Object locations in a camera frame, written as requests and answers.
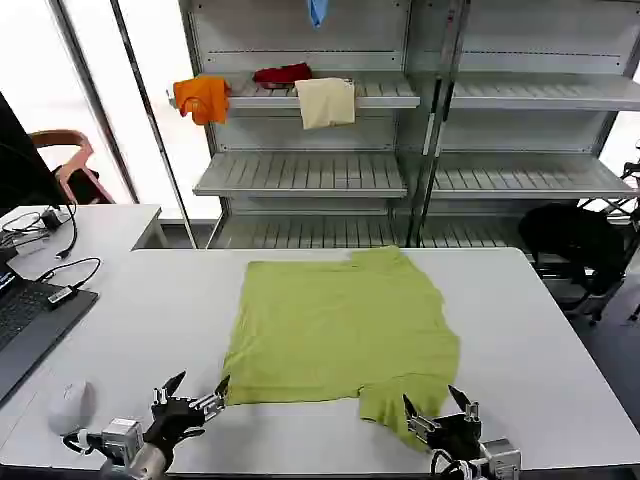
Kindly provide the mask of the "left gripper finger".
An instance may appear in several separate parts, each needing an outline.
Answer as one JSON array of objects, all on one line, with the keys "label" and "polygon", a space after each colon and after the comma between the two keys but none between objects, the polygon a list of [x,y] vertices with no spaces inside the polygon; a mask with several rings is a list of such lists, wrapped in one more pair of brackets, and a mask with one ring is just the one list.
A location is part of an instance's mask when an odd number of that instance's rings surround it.
[{"label": "left gripper finger", "polygon": [[203,414],[205,419],[213,419],[226,408],[230,376],[224,377],[216,389],[190,403],[190,407]]},{"label": "left gripper finger", "polygon": [[164,405],[171,399],[182,383],[184,377],[186,376],[186,372],[182,371],[179,374],[170,377],[163,386],[159,388],[155,388],[153,390],[153,406]]}]

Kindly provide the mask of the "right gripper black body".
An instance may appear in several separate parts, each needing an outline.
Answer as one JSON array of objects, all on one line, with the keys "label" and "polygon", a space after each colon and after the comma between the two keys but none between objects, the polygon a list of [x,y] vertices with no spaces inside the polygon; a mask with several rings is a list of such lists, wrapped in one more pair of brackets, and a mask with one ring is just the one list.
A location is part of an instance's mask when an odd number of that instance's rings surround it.
[{"label": "right gripper black body", "polygon": [[444,450],[453,459],[480,457],[482,422],[479,418],[467,418],[458,413],[435,418],[432,422],[437,425],[428,433],[428,446],[432,450]]}]

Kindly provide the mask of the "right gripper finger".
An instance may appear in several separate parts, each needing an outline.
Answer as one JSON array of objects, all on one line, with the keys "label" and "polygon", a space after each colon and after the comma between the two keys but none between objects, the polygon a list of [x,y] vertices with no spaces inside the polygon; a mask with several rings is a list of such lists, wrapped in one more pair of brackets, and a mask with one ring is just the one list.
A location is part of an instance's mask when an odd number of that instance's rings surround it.
[{"label": "right gripper finger", "polygon": [[448,386],[449,393],[460,412],[449,416],[449,420],[456,426],[480,426],[479,404],[471,401],[467,395],[454,385]]},{"label": "right gripper finger", "polygon": [[408,429],[420,440],[427,440],[430,435],[441,430],[441,425],[418,413],[406,394],[402,395]]}]

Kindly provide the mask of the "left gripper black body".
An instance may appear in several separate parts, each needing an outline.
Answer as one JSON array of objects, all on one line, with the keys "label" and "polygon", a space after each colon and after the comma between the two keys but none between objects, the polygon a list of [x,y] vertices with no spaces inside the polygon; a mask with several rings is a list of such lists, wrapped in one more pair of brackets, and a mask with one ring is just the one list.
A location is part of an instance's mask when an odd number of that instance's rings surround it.
[{"label": "left gripper black body", "polygon": [[169,398],[151,408],[153,422],[143,434],[143,440],[153,445],[177,445],[204,433],[204,413],[192,406],[186,397]]}]

